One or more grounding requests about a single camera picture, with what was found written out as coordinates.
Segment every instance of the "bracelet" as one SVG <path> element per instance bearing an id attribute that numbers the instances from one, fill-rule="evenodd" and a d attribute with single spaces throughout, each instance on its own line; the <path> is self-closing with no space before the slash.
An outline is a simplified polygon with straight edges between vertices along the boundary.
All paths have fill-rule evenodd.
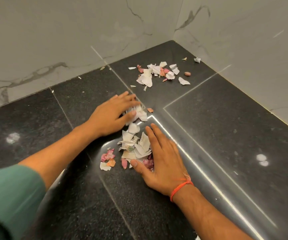
<path id="1" fill-rule="evenodd" d="M 192 181 L 190 181 L 190 180 L 186 180 L 184 183 L 178 185 L 178 186 L 173 190 L 173 192 L 172 192 L 171 195 L 170 195 L 170 201 L 171 201 L 171 202 L 173 202 L 173 196 L 174 196 L 174 194 L 176 194 L 176 192 L 178 192 L 178 191 L 179 191 L 184 185 L 186 185 L 186 184 L 191 184 L 191 185 L 194 186 L 194 184 L 193 184 Z"/>

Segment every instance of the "sleeve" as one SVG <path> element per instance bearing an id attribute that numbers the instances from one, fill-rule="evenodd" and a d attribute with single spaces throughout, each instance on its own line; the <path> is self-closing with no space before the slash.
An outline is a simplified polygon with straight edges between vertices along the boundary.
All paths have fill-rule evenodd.
<path id="1" fill-rule="evenodd" d="M 45 193 L 43 179 L 29 167 L 0 169 L 0 239 L 21 238 Z"/>

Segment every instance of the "marble wall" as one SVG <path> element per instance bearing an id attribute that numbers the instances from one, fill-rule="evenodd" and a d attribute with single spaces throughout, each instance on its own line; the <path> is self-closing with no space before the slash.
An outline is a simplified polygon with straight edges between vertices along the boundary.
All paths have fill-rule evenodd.
<path id="1" fill-rule="evenodd" d="M 172 40 L 181 4 L 0 0 L 0 105 Z"/>
<path id="2" fill-rule="evenodd" d="M 288 0 L 183 0 L 174 40 L 288 124 Z"/>

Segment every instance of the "black tile floor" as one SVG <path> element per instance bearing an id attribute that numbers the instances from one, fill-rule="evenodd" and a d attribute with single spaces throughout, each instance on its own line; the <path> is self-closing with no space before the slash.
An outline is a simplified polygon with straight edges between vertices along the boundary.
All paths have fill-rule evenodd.
<path id="1" fill-rule="evenodd" d="M 194 184 L 254 239 L 288 239 L 288 126 L 174 41 L 0 107 L 0 168 L 50 145 L 86 121 L 96 106 L 130 85 L 154 122 L 178 142 Z M 128 67 L 166 61 L 179 76 L 152 88 Z M 91 143 L 46 194 L 23 239 L 194 239 L 167 197 L 133 169 L 99 169 L 121 132 Z M 267 157 L 268 165 L 256 160 Z"/>

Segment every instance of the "forearm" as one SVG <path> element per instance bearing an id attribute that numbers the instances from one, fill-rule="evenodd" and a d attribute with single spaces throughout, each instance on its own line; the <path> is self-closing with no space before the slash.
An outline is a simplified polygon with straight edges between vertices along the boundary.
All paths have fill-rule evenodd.
<path id="1" fill-rule="evenodd" d="M 97 137 L 95 128 L 82 124 L 59 141 L 18 164 L 35 170 L 44 180 L 48 190 L 67 165 Z"/>
<path id="2" fill-rule="evenodd" d="M 174 195 L 173 201 L 182 210 L 202 240 L 251 240 L 212 206 L 196 187 L 185 185 Z"/>

